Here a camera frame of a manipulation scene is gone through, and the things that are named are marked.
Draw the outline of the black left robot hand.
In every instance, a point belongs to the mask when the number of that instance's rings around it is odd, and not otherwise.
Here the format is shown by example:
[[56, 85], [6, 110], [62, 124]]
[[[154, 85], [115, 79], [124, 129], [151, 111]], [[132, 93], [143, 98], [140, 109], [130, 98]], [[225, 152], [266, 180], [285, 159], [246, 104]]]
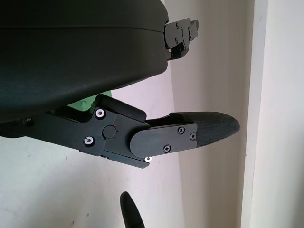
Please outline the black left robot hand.
[[104, 95], [163, 73], [199, 23], [170, 22], [159, 0], [3, 0], [0, 134], [30, 137], [138, 168], [240, 130], [218, 112], [144, 111]]

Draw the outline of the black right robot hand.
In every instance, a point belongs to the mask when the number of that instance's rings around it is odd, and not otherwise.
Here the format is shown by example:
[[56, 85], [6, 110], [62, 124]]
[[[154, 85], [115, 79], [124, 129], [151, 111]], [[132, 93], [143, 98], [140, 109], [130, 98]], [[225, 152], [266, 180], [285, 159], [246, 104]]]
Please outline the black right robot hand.
[[126, 228], [145, 228], [136, 204], [126, 191], [120, 196], [120, 207]]

